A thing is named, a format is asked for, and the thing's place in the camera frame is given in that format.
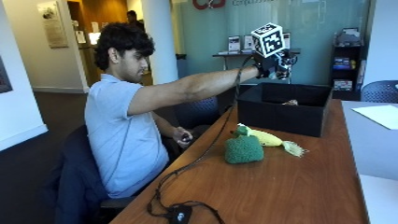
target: black storage bin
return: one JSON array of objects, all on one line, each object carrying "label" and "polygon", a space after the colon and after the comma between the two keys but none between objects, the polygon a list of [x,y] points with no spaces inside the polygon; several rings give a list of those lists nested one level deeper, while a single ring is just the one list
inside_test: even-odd
[{"label": "black storage bin", "polygon": [[[332,87],[260,83],[237,98],[239,122],[259,128],[322,136]],[[284,105],[297,100],[298,105]]]}]

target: black cable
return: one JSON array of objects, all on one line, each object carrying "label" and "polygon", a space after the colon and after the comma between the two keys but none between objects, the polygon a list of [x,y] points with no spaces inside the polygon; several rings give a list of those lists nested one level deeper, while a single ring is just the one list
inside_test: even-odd
[{"label": "black cable", "polygon": [[[176,206],[180,206],[180,205],[189,205],[189,206],[192,206],[192,207],[193,207],[193,206],[205,206],[205,207],[212,211],[213,215],[216,216],[216,218],[217,218],[217,220],[219,220],[219,223],[220,223],[220,224],[225,224],[225,222],[224,222],[224,220],[223,220],[223,218],[221,218],[221,216],[220,216],[220,214],[219,214],[219,211],[217,211],[211,205],[208,205],[207,203],[197,202],[197,201],[188,201],[188,202],[185,202],[185,203],[175,203],[175,204],[169,205],[169,206],[165,206],[165,205],[163,204],[163,202],[161,202],[161,187],[163,187],[163,184],[165,183],[165,181],[169,179],[169,177],[171,177],[172,175],[179,175],[180,172],[183,172],[183,171],[188,170],[191,167],[193,167],[193,166],[203,160],[204,156],[208,154],[208,152],[209,152],[211,149],[213,148],[215,143],[217,142],[217,140],[219,140],[219,138],[220,138],[220,136],[221,136],[221,133],[223,133],[223,131],[224,131],[224,129],[225,129],[227,123],[228,123],[228,121],[229,121],[229,118],[231,118],[231,116],[232,116],[232,112],[233,112],[235,107],[236,107],[236,104],[237,104],[241,71],[243,71],[243,69],[244,69],[245,64],[249,62],[249,60],[251,60],[252,58],[253,58],[253,56],[251,55],[251,56],[245,59],[245,61],[244,61],[244,63],[243,63],[243,66],[239,68],[239,71],[237,71],[237,79],[236,79],[236,84],[235,84],[235,86],[236,86],[236,95],[235,95],[233,105],[231,106],[229,114],[228,114],[227,120],[225,120],[225,122],[224,122],[224,124],[223,124],[223,126],[221,126],[221,129],[220,129],[220,131],[219,131],[219,134],[217,134],[217,136],[216,136],[216,138],[215,138],[215,140],[213,140],[211,146],[208,147],[208,149],[204,151],[204,153],[199,156],[199,158],[197,158],[195,161],[192,161],[192,162],[188,163],[187,165],[181,166],[181,168],[179,168],[179,169],[175,170],[172,173],[169,173],[168,175],[165,175],[165,176],[163,177],[163,179],[161,179],[161,182],[160,182],[160,184],[159,184],[159,187],[156,188],[156,193],[155,193],[155,195],[153,195],[153,197],[152,197],[152,199],[151,199],[151,201],[149,201],[149,203],[148,203],[148,205],[147,205],[147,211],[148,211],[148,213],[151,214],[151,216],[153,216],[153,217],[165,217],[165,218],[171,218],[171,216],[172,216],[171,212],[173,211],[173,208],[175,208]],[[168,211],[167,213],[164,213],[164,214],[156,214],[156,213],[153,213],[152,202],[155,201],[155,199],[159,201],[159,203],[160,203],[163,209]]]}]

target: fiducial marker cube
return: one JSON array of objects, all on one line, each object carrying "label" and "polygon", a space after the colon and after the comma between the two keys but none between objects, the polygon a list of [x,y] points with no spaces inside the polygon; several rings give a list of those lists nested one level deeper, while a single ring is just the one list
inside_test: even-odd
[{"label": "fiducial marker cube", "polygon": [[252,31],[255,47],[259,54],[265,58],[285,49],[282,27],[268,23]]}]

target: man's right arm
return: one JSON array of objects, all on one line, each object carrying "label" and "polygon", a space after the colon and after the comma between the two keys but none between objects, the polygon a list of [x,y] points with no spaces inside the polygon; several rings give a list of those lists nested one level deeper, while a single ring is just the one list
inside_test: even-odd
[{"label": "man's right arm", "polygon": [[[171,83],[139,89],[128,107],[128,115],[141,114],[165,106],[193,102],[228,91],[236,84],[239,69],[184,77]],[[255,66],[243,69],[240,82],[257,77]]]}]

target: black shelving unit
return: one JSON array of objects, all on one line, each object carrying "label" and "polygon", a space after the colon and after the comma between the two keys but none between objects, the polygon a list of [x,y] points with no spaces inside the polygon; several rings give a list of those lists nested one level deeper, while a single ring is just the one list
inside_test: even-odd
[{"label": "black shelving unit", "polygon": [[333,45],[330,85],[333,87],[334,99],[358,100],[360,92],[356,91],[356,86],[361,65],[361,52],[362,46],[341,47]]}]

